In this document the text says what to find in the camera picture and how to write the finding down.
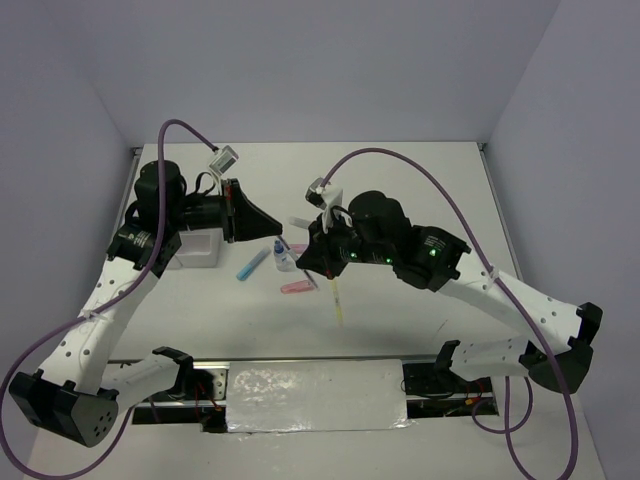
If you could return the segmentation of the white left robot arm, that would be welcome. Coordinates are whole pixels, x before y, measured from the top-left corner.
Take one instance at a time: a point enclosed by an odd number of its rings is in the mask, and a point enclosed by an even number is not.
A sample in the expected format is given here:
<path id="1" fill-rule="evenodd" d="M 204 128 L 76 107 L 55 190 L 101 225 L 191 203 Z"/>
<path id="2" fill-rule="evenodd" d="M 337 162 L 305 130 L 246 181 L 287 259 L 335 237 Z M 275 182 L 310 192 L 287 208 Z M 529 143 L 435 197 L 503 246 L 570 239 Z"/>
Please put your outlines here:
<path id="1" fill-rule="evenodd" d="M 158 392 L 182 399 L 195 389 L 192 356 L 166 346 L 115 373 L 106 367 L 134 313 L 178 252 L 181 233 L 219 229 L 233 243 L 279 235 L 283 226 L 255 206 L 235 179 L 223 181 L 219 195 L 186 188 L 174 162 L 141 168 L 135 200 L 109 245 L 80 323 L 35 373 L 18 373 L 9 384 L 31 424 L 91 448 L 124 410 Z"/>

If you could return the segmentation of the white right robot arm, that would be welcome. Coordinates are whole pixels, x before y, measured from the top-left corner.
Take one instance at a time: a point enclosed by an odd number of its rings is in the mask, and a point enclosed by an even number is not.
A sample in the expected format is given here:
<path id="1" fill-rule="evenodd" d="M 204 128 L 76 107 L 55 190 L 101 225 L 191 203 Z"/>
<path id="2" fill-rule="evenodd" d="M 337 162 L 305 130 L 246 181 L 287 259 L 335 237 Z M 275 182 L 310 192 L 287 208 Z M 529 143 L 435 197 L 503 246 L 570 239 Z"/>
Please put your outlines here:
<path id="1" fill-rule="evenodd" d="M 322 212 L 308 227 L 298 267 L 333 279 L 350 263 L 389 266 L 404 283 L 458 299 L 515 331 L 506 340 L 446 342 L 434 369 L 442 389 L 457 391 L 490 376 L 526 377 L 557 393 L 579 389 L 593 358 L 600 307 L 565 303 L 489 270 L 464 240 L 412 224 L 401 204 L 380 191 L 361 193 L 347 207 L 333 187 L 310 188 L 306 199 Z"/>

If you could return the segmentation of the clear dark pen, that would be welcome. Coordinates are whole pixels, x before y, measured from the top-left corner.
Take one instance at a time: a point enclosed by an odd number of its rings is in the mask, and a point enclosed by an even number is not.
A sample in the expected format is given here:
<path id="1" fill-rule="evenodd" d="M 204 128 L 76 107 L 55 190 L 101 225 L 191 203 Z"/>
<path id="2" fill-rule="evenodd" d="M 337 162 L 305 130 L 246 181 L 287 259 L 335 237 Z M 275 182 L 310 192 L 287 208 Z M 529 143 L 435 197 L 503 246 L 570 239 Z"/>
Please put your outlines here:
<path id="1" fill-rule="evenodd" d="M 287 255 L 291 258 L 291 260 L 294 263 L 297 263 L 299 257 L 296 254 L 296 252 L 291 248 L 289 243 L 284 239 L 284 237 L 282 235 L 278 235 L 277 239 L 282 243 L 282 245 L 285 248 L 285 251 L 286 251 Z M 306 269 L 302 269 L 302 273 L 305 275 L 307 281 L 313 286 L 313 288 L 315 290 L 318 290 L 319 286 L 318 286 L 316 280 L 312 277 L 312 275 Z"/>

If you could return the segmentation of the yellow highlighter pen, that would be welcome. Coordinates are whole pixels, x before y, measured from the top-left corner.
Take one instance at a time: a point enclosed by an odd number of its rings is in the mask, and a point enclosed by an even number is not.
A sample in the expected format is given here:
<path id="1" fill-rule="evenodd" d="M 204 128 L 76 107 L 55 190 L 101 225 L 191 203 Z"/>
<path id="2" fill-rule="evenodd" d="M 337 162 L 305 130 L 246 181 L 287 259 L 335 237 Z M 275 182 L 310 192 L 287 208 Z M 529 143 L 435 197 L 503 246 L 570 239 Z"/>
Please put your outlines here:
<path id="1" fill-rule="evenodd" d="M 342 311 L 341 302 L 340 302 L 340 295 L 339 295 L 339 289 L 338 289 L 338 285 L 337 285 L 337 279 L 333 278 L 330 281 L 330 284 L 331 284 L 333 298 L 334 298 L 334 307 L 335 307 L 335 314 L 336 314 L 337 324 L 338 324 L 339 328 L 343 328 L 343 326 L 344 326 L 344 316 L 343 316 L 343 311 Z"/>

